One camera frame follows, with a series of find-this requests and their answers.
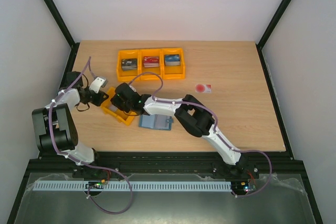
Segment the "teal leather card holder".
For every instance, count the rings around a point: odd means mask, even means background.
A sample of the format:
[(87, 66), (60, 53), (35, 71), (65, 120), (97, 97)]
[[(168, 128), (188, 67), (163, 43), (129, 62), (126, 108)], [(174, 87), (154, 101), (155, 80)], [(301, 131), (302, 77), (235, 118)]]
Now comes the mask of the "teal leather card holder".
[(142, 115), (139, 119), (139, 127), (151, 130), (170, 131), (173, 119), (166, 115)]

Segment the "red credit card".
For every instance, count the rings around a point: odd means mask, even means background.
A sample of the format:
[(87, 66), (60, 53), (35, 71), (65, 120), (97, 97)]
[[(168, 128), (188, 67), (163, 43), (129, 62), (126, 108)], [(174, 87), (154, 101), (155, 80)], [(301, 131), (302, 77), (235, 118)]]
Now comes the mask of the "red credit card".
[(211, 93), (212, 86), (210, 84), (197, 84), (195, 86), (195, 91), (197, 93)]

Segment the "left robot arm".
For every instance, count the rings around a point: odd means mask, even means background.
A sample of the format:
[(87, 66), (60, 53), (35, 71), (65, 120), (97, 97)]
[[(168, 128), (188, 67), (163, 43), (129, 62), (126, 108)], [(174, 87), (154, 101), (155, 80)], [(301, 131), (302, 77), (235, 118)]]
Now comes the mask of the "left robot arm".
[(55, 99), (32, 112), (37, 148), (41, 153), (53, 153), (68, 158), (78, 166), (92, 164), (96, 151), (79, 141), (71, 110), (80, 104), (100, 106), (109, 97), (101, 89), (107, 84), (104, 77), (92, 82), (81, 72), (67, 72)]

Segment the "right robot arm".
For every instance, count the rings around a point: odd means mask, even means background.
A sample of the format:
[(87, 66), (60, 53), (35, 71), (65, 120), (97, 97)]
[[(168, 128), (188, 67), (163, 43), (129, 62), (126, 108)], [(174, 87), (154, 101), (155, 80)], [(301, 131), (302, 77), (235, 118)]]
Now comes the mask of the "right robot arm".
[(215, 113), (194, 96), (187, 94), (180, 99), (164, 99), (155, 93), (140, 95), (130, 84), (122, 83), (116, 87), (110, 101), (126, 113), (175, 117), (187, 133), (204, 138), (216, 149), (232, 176), (239, 178), (247, 172), (247, 158), (221, 132)]

